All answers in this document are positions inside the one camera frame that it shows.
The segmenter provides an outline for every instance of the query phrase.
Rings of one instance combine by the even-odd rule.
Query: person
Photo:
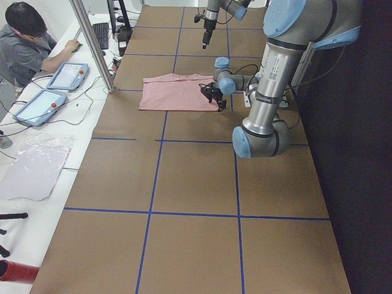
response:
[[[56,41],[28,3],[12,3],[6,10],[6,21],[0,30],[0,76],[16,87],[25,87],[41,70],[56,72],[79,46],[77,40],[69,40],[59,54],[49,58]]]

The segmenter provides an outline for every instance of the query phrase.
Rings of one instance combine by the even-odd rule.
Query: pink cloth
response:
[[[199,84],[209,84],[212,76],[176,75],[170,73],[143,79],[143,97],[140,110],[218,111],[215,100],[211,103],[200,92]]]

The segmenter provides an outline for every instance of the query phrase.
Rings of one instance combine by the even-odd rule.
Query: dark wall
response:
[[[352,293],[391,294],[392,1],[364,1],[362,25],[298,104]],[[312,75],[341,50],[317,53]]]

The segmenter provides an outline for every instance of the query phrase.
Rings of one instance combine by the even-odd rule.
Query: black hair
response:
[[[42,36],[47,26],[33,6],[25,2],[14,2],[6,10],[7,23],[22,34],[32,37]]]

